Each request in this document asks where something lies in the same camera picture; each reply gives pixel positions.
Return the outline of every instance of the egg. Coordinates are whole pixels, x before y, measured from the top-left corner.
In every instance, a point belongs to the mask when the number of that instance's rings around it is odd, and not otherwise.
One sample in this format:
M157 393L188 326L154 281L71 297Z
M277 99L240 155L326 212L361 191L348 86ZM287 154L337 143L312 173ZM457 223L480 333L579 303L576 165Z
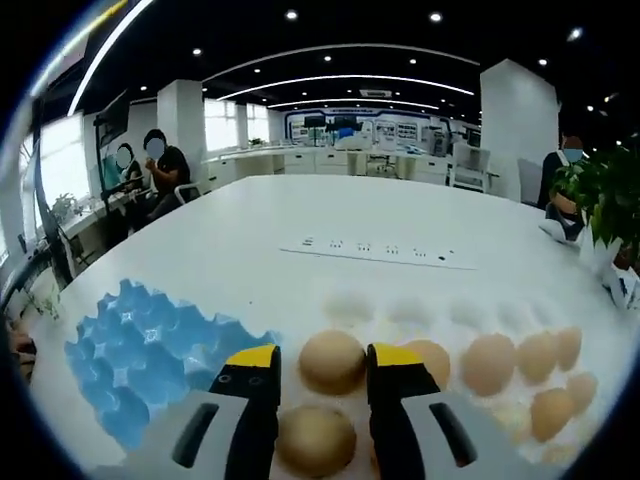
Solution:
M518 368L530 385L538 385L549 378L556 366L556 339L549 332L526 338L518 346Z
M542 462L567 466L577 456L575 445L549 445L542 454Z
M346 467L356 449L356 433L341 412L303 405L279 419L275 450L283 465L305 477L334 475Z
M592 373L585 372L569 377L567 392L573 400L574 415L581 414L591 405L597 388L598 380Z
M493 417L514 445L519 445L531 435L531 413L522 403L507 403L489 408Z
M533 397L531 433L540 443L551 440L571 420L573 400L564 388L552 388Z
M311 337L302 347L298 366L311 390L344 395L363 384L365 352L351 335L327 330Z
M445 390L451 375L451 361L447 351L431 340L413 340L404 347L420 356L438 387Z
M513 342L498 333L476 338L461 359L462 380L481 397L500 393L516 364Z
M582 330L578 327L570 327L561 330L557 334L558 365L563 372L571 370L580 355L582 346Z

